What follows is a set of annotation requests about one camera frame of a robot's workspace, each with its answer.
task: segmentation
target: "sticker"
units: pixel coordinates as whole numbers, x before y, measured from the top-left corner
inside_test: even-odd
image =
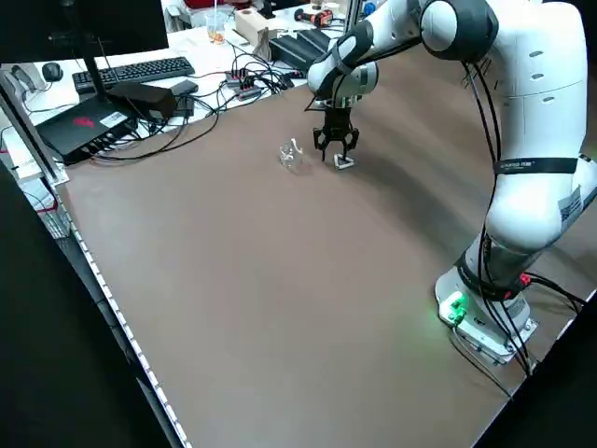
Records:
[[[126,119],[126,115],[123,115],[120,112],[114,112],[113,114],[108,115],[105,119],[100,119],[100,123],[102,123],[106,128],[113,128]]]
[[[577,187],[567,198],[560,200],[558,205],[560,206],[560,214],[562,215],[562,224],[565,228],[568,228],[582,213],[580,187]]]

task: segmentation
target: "black keyboard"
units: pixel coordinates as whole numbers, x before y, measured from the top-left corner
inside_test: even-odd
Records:
[[[195,73],[193,66],[187,61],[187,58],[182,57],[147,63],[132,63],[131,65],[112,67],[112,70],[109,68],[100,70],[100,76],[107,90],[114,87],[119,81],[148,82],[168,77],[185,77],[193,73]],[[90,72],[73,74],[73,81],[78,94],[95,92]]]

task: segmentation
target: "desk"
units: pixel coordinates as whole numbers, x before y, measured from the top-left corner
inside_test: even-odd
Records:
[[[271,21],[272,25],[275,25],[280,29],[285,29],[288,33],[292,33],[294,31],[302,29],[312,29],[312,25],[308,23],[294,21],[295,9],[297,8],[291,7],[288,10],[277,11],[276,14],[278,15],[278,17]],[[226,35],[232,43],[238,41],[238,38],[235,39],[236,34],[234,34],[234,32],[232,31],[233,28],[234,19],[231,17],[230,22],[227,24]],[[340,35],[340,33],[338,33],[335,30],[327,31],[327,33],[330,36]],[[235,52],[232,46],[228,44],[214,45],[210,43],[207,37],[207,30],[205,27],[194,28],[178,33],[171,33],[168,35],[168,43],[169,48],[167,49],[148,51],[144,53],[126,54],[121,56],[110,56],[110,65],[116,67],[119,65],[125,65],[129,63],[140,63],[143,61],[153,61],[158,59],[184,56],[195,68],[194,76],[199,77],[201,75],[213,72],[230,70],[232,61],[235,57]],[[243,46],[242,49],[247,52],[251,52],[253,48],[247,45]],[[241,64],[241,66],[243,66],[243,64],[248,63],[250,61],[250,56],[246,56],[240,59],[239,63]],[[107,64],[104,58],[96,58],[96,62],[100,69],[107,68]],[[31,96],[31,99],[27,102],[27,105],[31,110],[49,109],[57,107],[59,105],[68,106],[75,105],[78,103],[79,98],[73,85],[72,75],[76,72],[84,71],[85,67],[84,65],[82,65],[81,62],[75,60],[59,61],[59,64],[62,70],[64,71],[64,76],[62,77],[62,80],[54,83],[52,87],[49,89],[49,91],[38,92],[35,95]],[[40,70],[42,65],[43,63],[38,64],[38,68]],[[276,70],[282,72],[290,70],[289,68],[284,67],[287,66],[283,63],[276,64]],[[162,79],[160,81],[150,82],[148,84],[169,88],[183,79],[183,77],[173,77],[168,79]],[[223,79],[225,79],[223,75],[213,75],[209,77],[203,77],[201,79],[191,80],[199,86],[199,90],[196,93],[196,95],[205,95],[206,93],[215,91]],[[304,79],[297,79],[295,82],[296,85],[302,85],[304,83],[306,83],[306,80]],[[222,93],[226,99],[229,99],[234,94],[233,91],[229,89],[224,89]],[[269,92],[264,93],[264,95],[261,98],[265,98],[269,95]],[[216,107],[217,101],[215,95],[203,97],[202,100],[210,106]],[[240,102],[238,100],[232,100],[228,104],[228,107],[233,108],[241,104],[243,104],[243,102]],[[49,112],[34,113],[31,116],[31,120],[33,124],[37,125],[59,114],[61,111],[64,111],[66,107],[59,108],[58,110],[51,110]],[[206,114],[207,110],[204,110],[200,107],[196,107],[195,114],[193,117],[190,118],[189,121],[193,122],[202,119]],[[172,125],[180,125],[182,123],[182,118],[172,119],[170,123]],[[16,166],[20,166],[20,168],[17,170],[19,178],[28,179],[40,176],[41,172],[39,168],[33,163],[33,159],[29,154],[29,151],[21,141],[21,138],[18,136],[16,131],[14,129],[6,130],[4,132],[4,139],[7,142],[7,149],[11,155],[13,163]]]
[[[381,63],[354,110],[358,164],[340,174],[312,148],[323,117],[302,112],[305,88],[161,157],[70,170],[62,198],[193,446],[463,447],[500,409],[433,295],[493,178],[461,78],[422,48]],[[304,175],[277,160],[290,137]],[[579,295],[597,281],[596,212],[535,266]],[[571,315],[543,291],[529,302],[542,357]],[[516,364],[498,374],[521,379]]]

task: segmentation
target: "plastic cup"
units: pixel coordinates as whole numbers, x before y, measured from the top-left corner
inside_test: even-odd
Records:
[[[220,45],[225,42],[224,26],[229,18],[229,14],[223,11],[214,10],[207,16],[207,36],[209,41]]]

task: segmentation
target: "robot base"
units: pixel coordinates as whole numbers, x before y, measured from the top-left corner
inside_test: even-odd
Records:
[[[439,318],[449,327],[456,325],[456,319],[460,312],[465,313],[464,319],[456,327],[456,330],[477,351],[489,357],[496,364],[507,364],[514,357],[516,348],[507,341],[502,331],[490,320],[482,299],[463,284],[455,267],[452,267],[437,280],[436,299],[439,306]],[[461,302],[464,310],[455,312],[453,306],[455,302],[458,305]],[[507,322],[501,306],[495,308]],[[530,309],[526,299],[519,294],[515,299],[509,301],[507,308],[517,311],[512,313],[512,320],[519,329],[522,340],[526,343],[538,327],[538,324],[529,317]],[[516,334],[513,334],[512,340],[518,347],[521,347],[521,341]]]

